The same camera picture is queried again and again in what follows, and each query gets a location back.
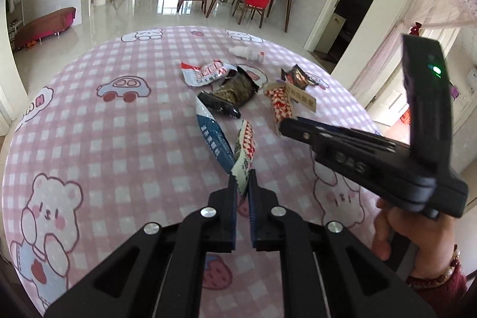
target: white bottle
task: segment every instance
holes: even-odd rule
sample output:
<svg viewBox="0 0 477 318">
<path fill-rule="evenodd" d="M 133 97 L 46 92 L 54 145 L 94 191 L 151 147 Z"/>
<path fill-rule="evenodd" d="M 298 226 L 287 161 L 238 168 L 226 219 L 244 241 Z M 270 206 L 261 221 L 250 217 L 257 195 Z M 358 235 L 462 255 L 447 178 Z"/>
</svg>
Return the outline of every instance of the white bottle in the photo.
<svg viewBox="0 0 477 318">
<path fill-rule="evenodd" d="M 243 57 L 249 60 L 250 62 L 260 62 L 262 63 L 265 59 L 265 52 L 257 48 L 251 48 L 248 46 L 236 46 L 231 47 L 228 52 L 230 54 L 236 55 L 237 57 Z"/>
</svg>

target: snack wrapper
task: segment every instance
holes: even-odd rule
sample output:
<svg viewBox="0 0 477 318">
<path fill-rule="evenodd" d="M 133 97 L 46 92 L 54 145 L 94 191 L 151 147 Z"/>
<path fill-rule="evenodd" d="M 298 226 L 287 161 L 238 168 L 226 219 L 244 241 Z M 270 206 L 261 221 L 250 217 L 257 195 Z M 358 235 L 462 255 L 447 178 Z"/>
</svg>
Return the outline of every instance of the snack wrapper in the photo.
<svg viewBox="0 0 477 318">
<path fill-rule="evenodd" d="M 225 77 L 230 69 L 236 69 L 231 64 L 224 64 L 220 60 L 214 60 L 211 64 L 202 67 L 181 63 L 182 74 L 187 85 L 191 87 L 202 87 Z"/>
<path fill-rule="evenodd" d="M 255 155 L 255 142 L 253 129 L 247 120 L 242 121 L 242 126 L 235 142 L 235 164 L 232 167 L 232 175 L 237 182 L 237 188 L 242 196 L 247 194 L 249 173 L 252 168 L 252 160 Z"/>
<path fill-rule="evenodd" d="M 305 90 L 309 85 L 318 85 L 318 83 L 308 76 L 303 69 L 295 65 L 289 72 L 281 70 L 281 79 L 294 85 L 295 87 Z"/>
<path fill-rule="evenodd" d="M 234 76 L 212 92 L 202 91 L 199 99 L 212 111 L 240 118 L 239 108 L 246 104 L 258 91 L 258 86 L 248 73 L 237 66 Z"/>
<path fill-rule="evenodd" d="M 207 145 L 227 174 L 235 164 L 234 154 L 228 141 L 207 107 L 196 97 L 196 115 L 199 128 Z"/>
<path fill-rule="evenodd" d="M 271 107 L 273 108 L 273 116 L 275 119 L 275 127 L 278 131 L 278 126 L 283 119 L 292 118 L 292 103 L 288 94 L 285 83 L 273 83 L 267 85 L 264 90 L 264 95 L 270 97 Z"/>
</svg>

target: pink bench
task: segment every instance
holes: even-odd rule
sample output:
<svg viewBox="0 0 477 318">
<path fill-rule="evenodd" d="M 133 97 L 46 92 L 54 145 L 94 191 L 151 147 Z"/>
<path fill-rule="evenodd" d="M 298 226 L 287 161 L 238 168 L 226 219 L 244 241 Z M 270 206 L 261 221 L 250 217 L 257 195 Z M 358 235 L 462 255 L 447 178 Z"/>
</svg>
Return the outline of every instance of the pink bench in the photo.
<svg viewBox="0 0 477 318">
<path fill-rule="evenodd" d="M 31 41 L 63 32 L 73 24 L 75 17 L 76 9 L 68 7 L 35 19 L 16 34 L 15 47 L 20 49 Z"/>
</svg>

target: red and white wrapper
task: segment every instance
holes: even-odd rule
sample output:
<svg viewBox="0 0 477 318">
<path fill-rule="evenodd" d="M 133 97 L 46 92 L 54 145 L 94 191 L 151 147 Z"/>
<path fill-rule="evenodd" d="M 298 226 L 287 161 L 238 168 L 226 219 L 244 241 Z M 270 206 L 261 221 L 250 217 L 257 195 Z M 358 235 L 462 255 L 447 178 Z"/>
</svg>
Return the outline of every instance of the red and white wrapper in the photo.
<svg viewBox="0 0 477 318">
<path fill-rule="evenodd" d="M 244 196 L 249 183 L 249 173 L 252 168 L 253 156 L 255 155 L 255 142 L 253 140 L 253 128 L 247 120 L 242 121 L 242 127 L 235 142 L 235 164 L 232 167 L 232 175 L 237 181 L 239 193 Z"/>
<path fill-rule="evenodd" d="M 278 132 L 278 125 L 283 119 L 292 118 L 292 103 L 288 96 L 286 86 L 264 91 L 265 96 L 271 98 L 271 107 L 273 108 L 273 115 L 275 118 L 275 126 Z"/>
<path fill-rule="evenodd" d="M 187 85 L 202 87 L 211 82 L 225 77 L 230 69 L 236 69 L 233 65 L 224 64 L 220 60 L 214 60 L 211 64 L 201 67 L 181 63 L 182 74 Z"/>
</svg>

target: sheer pink curtain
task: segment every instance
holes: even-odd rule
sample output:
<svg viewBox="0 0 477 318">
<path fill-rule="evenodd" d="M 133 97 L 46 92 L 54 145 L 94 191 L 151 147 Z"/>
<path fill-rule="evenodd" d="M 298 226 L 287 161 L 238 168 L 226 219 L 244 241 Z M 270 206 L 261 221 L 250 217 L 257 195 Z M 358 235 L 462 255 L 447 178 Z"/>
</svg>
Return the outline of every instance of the sheer pink curtain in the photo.
<svg viewBox="0 0 477 318">
<path fill-rule="evenodd" d="M 421 29 L 477 26 L 477 0 L 414 0 L 351 86 L 350 92 L 357 99 L 369 89 L 400 48 L 401 34 L 408 33 L 416 22 L 422 24 Z"/>
</svg>

